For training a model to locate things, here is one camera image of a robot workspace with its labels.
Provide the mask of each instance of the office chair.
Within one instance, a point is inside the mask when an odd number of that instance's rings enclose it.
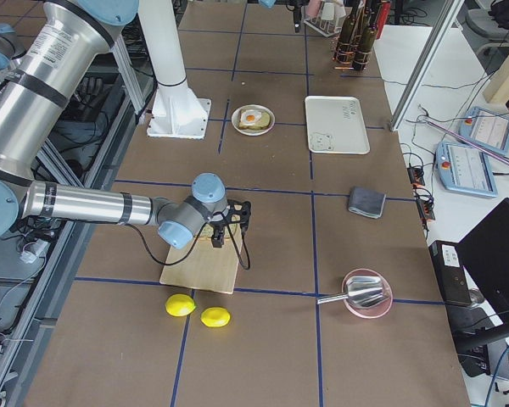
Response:
[[[488,51],[492,47],[509,47],[509,30],[498,27],[498,23],[489,16],[488,10],[475,8],[466,13],[466,24],[476,34],[489,40],[488,44],[479,47],[476,55]]]

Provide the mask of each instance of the white tray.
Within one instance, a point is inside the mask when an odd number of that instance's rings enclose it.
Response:
[[[308,96],[305,119],[307,142],[313,153],[369,153],[370,143],[357,98]]]

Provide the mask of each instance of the blue cable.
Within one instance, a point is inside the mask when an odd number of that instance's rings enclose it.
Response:
[[[492,380],[490,381],[489,391],[486,393],[486,400],[484,401],[484,407],[489,406],[490,395],[492,394],[492,387],[494,386],[495,378],[498,376],[498,370],[500,369],[501,361],[503,358],[509,353],[509,344],[501,353],[500,359],[498,360],[498,364],[495,366],[494,375],[492,376]]]

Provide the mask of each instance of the lemon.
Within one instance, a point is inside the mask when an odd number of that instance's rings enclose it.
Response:
[[[194,300],[186,294],[173,294],[166,301],[166,311],[173,316],[185,316],[196,309]]]
[[[222,307],[211,307],[206,309],[200,316],[204,325],[210,328],[218,328],[230,321],[228,309]]]

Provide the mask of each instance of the label on robot arm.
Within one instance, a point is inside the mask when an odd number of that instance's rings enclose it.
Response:
[[[445,265],[449,267],[460,267],[458,254],[456,253],[455,248],[446,244],[442,244],[441,251],[443,252],[443,262]]]
[[[76,42],[76,37],[53,27],[45,25],[32,44],[28,54],[39,58],[44,64],[55,69],[60,68],[66,54]]]

